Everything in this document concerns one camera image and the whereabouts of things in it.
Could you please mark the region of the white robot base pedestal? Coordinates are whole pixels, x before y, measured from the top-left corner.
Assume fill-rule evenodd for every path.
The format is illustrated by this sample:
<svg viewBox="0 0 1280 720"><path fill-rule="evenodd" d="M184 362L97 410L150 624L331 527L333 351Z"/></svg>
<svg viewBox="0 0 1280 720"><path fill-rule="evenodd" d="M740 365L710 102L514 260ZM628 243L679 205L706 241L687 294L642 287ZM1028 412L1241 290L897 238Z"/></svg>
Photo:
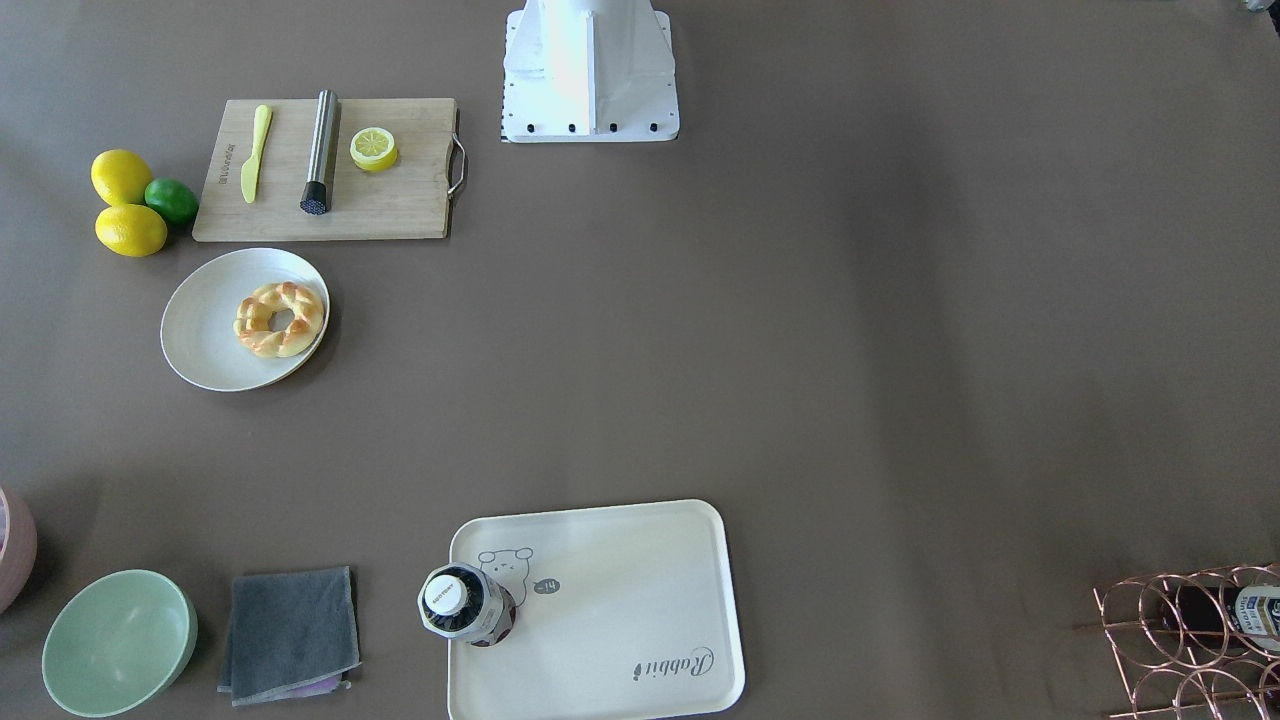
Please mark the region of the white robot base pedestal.
<svg viewBox="0 0 1280 720"><path fill-rule="evenodd" d="M639 143L681 128L671 19L649 1L527 1L506 18L500 138Z"/></svg>

